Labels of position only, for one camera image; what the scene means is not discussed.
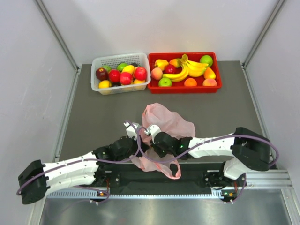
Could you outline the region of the pink plastic bag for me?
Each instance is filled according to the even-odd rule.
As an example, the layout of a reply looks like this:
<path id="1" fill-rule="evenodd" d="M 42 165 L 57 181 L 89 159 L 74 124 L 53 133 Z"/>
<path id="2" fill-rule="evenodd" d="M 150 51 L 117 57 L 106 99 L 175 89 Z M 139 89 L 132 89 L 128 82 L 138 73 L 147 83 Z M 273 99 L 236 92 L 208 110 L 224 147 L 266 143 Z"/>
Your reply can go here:
<path id="1" fill-rule="evenodd" d="M 195 137 L 195 126 L 192 122 L 184 120 L 177 112 L 171 112 L 159 103 L 147 105 L 142 113 L 142 126 L 148 128 L 150 125 L 157 125 L 162 132 L 177 139 Z M 152 147 L 144 153 L 146 156 L 132 159 L 132 163 L 139 169 L 144 172 L 158 171 L 172 180 L 181 178 L 181 168 L 177 160 L 161 163 L 161 161 L 173 159 L 173 153 L 159 157 Z"/>

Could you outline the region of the red pomegranate fruit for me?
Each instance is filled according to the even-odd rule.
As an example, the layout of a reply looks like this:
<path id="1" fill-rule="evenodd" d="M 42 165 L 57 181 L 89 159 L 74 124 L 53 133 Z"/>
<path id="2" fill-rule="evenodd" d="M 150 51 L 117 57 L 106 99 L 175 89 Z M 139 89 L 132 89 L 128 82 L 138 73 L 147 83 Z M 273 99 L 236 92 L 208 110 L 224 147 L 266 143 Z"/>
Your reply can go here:
<path id="1" fill-rule="evenodd" d="M 164 69 L 164 74 L 175 74 L 176 73 L 176 67 L 174 65 L 167 65 Z"/>

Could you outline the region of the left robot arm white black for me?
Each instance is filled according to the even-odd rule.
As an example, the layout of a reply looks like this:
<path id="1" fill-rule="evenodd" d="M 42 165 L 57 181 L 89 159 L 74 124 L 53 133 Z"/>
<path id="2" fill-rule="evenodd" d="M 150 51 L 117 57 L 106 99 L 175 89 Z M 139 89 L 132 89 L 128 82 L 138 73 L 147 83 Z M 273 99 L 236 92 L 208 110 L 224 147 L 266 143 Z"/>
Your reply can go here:
<path id="1" fill-rule="evenodd" d="M 24 205 L 35 203 L 57 190 L 73 187 L 99 187 L 106 171 L 116 162 L 140 156 L 149 146 L 133 137 L 123 136 L 114 143 L 99 147 L 83 156 L 56 163 L 32 161 L 18 176 L 17 195 Z"/>

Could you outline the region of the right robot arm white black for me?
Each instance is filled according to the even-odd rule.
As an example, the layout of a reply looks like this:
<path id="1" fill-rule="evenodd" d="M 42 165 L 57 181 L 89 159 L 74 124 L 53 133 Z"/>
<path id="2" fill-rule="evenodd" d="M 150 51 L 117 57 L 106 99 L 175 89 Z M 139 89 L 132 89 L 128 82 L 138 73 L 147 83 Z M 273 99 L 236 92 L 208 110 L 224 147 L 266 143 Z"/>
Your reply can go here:
<path id="1" fill-rule="evenodd" d="M 187 160 L 202 157 L 231 157 L 221 167 L 221 176 L 231 180 L 238 179 L 250 171 L 264 172 L 269 169 L 270 141 L 244 127 L 234 133 L 209 138 L 172 137 L 151 125 L 147 134 L 151 136 L 151 146 L 163 158 L 167 154 Z"/>

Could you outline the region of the yellow banana bunch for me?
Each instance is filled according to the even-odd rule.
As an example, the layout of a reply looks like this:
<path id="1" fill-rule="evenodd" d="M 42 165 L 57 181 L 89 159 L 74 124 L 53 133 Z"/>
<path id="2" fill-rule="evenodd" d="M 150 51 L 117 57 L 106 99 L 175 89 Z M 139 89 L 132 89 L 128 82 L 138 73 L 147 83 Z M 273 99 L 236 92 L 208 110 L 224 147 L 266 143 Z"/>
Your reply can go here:
<path id="1" fill-rule="evenodd" d="M 180 58 L 182 65 L 181 71 L 177 74 L 164 74 L 163 77 L 167 77 L 171 79 L 172 82 L 181 82 L 186 79 L 188 76 L 190 77 L 200 77 L 204 74 L 206 69 L 208 68 L 208 64 L 200 63 L 196 61 L 189 60 L 187 54 L 183 54 Z"/>

